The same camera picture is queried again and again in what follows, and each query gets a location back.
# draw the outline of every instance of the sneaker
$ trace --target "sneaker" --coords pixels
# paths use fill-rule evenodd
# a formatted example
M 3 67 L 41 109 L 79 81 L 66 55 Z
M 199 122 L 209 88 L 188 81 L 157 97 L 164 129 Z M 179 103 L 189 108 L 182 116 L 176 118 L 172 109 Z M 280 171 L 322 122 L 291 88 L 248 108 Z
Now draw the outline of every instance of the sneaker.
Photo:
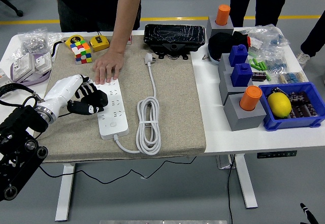
M 303 69 L 307 63 L 307 61 L 309 61 L 310 56 L 305 54 L 304 52 L 300 51 L 300 53 L 297 55 L 297 60 L 301 66 L 301 68 Z

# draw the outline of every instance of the white power cable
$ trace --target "white power cable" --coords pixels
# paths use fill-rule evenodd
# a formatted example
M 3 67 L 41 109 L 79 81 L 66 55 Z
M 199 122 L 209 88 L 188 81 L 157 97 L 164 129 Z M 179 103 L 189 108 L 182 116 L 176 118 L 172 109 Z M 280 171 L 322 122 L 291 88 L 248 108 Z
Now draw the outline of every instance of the white power cable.
M 154 84 L 152 71 L 151 71 L 151 63 L 153 62 L 153 57 L 150 53 L 147 53 L 145 56 L 145 64 L 148 65 L 150 80 L 153 87 L 153 96 L 147 97 L 144 100 L 138 102 L 137 109 L 138 109 L 138 116 L 139 116 L 139 126 L 136 136 L 136 144 L 138 150 L 128 150 L 124 148 L 119 140 L 118 136 L 114 135 L 114 141 L 117 145 L 124 150 L 125 152 L 136 154 L 136 153 L 143 153 L 147 155 L 155 155 L 159 152 L 161 148 L 161 136 L 158 124 L 159 118 L 159 102 L 156 98 L 156 86 Z M 150 107 L 149 112 L 149 120 L 146 120 L 147 109 Z M 150 139 L 146 137 L 145 128 L 151 127 L 151 134 Z

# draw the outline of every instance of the human hand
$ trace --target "human hand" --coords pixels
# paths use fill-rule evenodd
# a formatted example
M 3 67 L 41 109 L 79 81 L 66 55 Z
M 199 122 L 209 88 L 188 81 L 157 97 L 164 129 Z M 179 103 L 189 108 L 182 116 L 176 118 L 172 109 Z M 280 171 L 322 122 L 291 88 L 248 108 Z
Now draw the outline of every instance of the human hand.
M 111 82 L 112 70 L 114 70 L 113 79 L 117 79 L 119 72 L 124 64 L 124 54 L 108 50 L 107 53 L 95 60 L 92 69 L 95 71 L 95 84 L 105 84 Z

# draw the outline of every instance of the blue plastic bin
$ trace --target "blue plastic bin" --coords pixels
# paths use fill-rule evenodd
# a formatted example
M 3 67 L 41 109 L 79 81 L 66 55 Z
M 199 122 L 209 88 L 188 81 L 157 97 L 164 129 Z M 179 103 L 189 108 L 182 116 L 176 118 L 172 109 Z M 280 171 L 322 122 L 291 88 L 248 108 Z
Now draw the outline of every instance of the blue plastic bin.
M 260 99 L 265 111 L 264 127 L 266 131 L 275 131 L 278 129 L 289 129 L 293 127 L 319 127 L 320 123 L 325 119 L 325 103 L 319 95 L 315 85 L 311 82 L 305 83 L 291 83 L 291 84 L 269 84 L 260 85 L 263 94 Z M 279 87 L 286 93 L 291 92 L 306 92 L 310 103 L 315 108 L 319 116 L 301 117 L 301 118 L 288 118 L 288 119 L 275 119 L 266 96 L 271 93 L 271 89 Z

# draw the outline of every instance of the yellow floor line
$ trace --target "yellow floor line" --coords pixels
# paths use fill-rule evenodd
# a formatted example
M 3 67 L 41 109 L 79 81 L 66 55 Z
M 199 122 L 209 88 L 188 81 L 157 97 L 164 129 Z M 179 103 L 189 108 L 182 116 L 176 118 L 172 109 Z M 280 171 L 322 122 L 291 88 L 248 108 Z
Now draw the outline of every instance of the yellow floor line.
M 320 15 L 291 15 L 280 16 L 279 19 L 318 19 Z M 255 16 L 245 16 L 245 20 L 254 20 Z M 143 17 L 142 22 L 154 21 L 202 21 L 208 20 L 208 17 Z M 0 21 L 0 25 L 13 25 L 13 24 L 57 24 L 59 20 L 22 20 L 22 21 Z

